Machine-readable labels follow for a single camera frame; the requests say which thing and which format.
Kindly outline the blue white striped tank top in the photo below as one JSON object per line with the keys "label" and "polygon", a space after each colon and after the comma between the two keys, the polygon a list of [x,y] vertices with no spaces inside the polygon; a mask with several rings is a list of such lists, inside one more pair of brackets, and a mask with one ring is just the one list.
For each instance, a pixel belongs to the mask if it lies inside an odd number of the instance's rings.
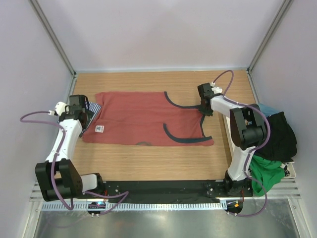
{"label": "blue white striped tank top", "polygon": [[95,119],[95,117],[97,116],[97,114],[99,113],[99,111],[101,110],[101,105],[99,105],[97,103],[90,102],[89,106],[90,106],[90,110],[92,111],[92,119],[91,119],[91,121],[90,121],[90,123],[88,125],[88,128],[91,125],[91,123],[93,122],[93,120]]}

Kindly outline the red tank top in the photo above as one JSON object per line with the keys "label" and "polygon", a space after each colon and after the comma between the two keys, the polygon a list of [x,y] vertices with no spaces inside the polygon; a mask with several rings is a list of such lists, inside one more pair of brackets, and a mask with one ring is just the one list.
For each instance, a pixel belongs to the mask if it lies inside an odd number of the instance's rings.
{"label": "red tank top", "polygon": [[212,146],[198,106],[172,102],[167,92],[101,92],[96,118],[84,132],[86,143],[147,146]]}

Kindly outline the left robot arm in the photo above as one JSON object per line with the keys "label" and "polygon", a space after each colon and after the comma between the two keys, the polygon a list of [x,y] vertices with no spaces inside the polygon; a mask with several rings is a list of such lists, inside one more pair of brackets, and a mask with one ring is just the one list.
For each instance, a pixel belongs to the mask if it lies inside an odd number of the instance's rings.
{"label": "left robot arm", "polygon": [[59,127],[56,141],[46,160],[35,166],[45,201],[80,198],[86,191],[94,198],[104,195],[101,175],[80,175],[71,161],[78,138],[83,136],[96,114],[85,95],[70,96],[68,104],[57,103],[54,110]]}

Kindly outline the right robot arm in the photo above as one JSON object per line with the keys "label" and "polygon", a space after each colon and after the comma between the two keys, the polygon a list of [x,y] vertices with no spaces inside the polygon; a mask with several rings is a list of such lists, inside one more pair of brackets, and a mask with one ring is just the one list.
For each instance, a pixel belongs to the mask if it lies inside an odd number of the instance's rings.
{"label": "right robot arm", "polygon": [[269,140],[270,127],[265,115],[256,104],[243,104],[222,94],[222,89],[205,83],[197,87],[204,115],[218,112],[230,122],[230,136],[234,144],[231,164],[225,172],[223,190],[228,196],[238,196],[246,186],[247,172],[251,158],[257,149]]}

